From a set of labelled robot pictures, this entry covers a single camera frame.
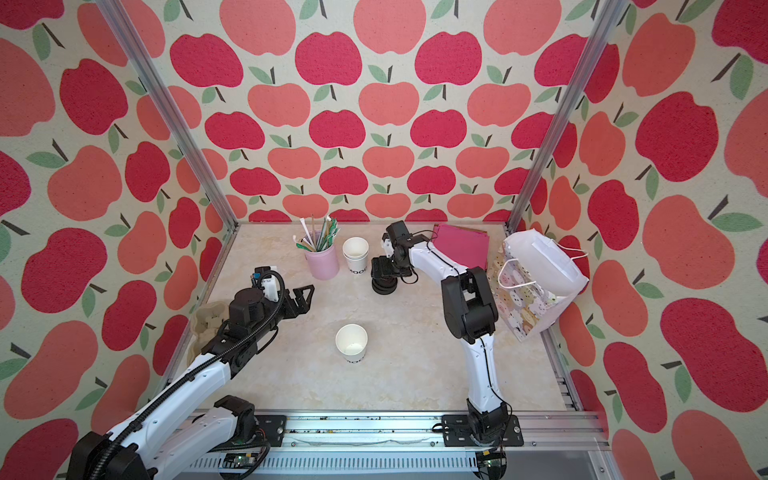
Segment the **white paper coffee cup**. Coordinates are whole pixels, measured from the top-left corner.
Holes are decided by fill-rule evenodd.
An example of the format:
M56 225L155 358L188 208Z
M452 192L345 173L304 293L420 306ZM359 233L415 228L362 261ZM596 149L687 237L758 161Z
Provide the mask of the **white paper coffee cup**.
M363 360L367 345L367 331L358 324L344 325L335 335L336 349L349 363L359 363Z

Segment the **white patterned gift bag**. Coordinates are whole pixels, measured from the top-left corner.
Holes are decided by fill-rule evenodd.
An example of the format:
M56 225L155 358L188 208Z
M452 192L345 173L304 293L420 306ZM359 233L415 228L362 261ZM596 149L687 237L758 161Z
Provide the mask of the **white patterned gift bag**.
M499 318L518 341L551 327L586 287L589 279L575 263L586 256L536 230L505 238L487 276Z

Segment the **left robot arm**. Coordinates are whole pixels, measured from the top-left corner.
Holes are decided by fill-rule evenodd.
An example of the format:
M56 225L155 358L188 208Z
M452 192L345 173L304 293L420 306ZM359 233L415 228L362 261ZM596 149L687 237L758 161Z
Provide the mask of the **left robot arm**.
M266 349L264 337L276 336L281 321L309 312L314 291L312 285L289 290L267 271L237 292L227 319L178 379L107 433L90 432L76 443L67 478L173 479L214 450L258 447L266 454L269 437L249 401L227 395L189 417Z

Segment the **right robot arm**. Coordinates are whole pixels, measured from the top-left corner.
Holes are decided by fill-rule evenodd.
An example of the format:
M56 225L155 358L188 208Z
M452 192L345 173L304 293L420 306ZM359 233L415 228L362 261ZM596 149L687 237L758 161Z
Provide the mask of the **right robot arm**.
M468 423L480 446L498 446L512 420L512 408L502 398L494 362L498 309L486 271L467 267L440 251L432 237L410 232L403 221L390 224L382 235L385 254L371 260L372 289L394 293L398 282L425 274L441 287L445 323L463 342L468 379Z

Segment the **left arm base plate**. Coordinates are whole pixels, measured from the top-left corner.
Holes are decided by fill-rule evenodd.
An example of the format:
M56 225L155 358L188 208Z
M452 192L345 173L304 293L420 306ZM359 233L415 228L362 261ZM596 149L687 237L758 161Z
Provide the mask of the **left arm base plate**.
M246 426L236 428L234 436L224 443L228 448L257 448L269 445L281 447L287 417L285 415L255 415Z

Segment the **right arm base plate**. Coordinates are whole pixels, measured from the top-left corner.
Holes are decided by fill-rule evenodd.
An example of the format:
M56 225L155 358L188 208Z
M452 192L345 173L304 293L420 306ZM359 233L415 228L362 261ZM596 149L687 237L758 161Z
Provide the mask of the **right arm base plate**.
M433 426L433 431L442 434L446 447L522 447L525 444L516 415L484 428L479 420L470 419L466 414L446 414Z

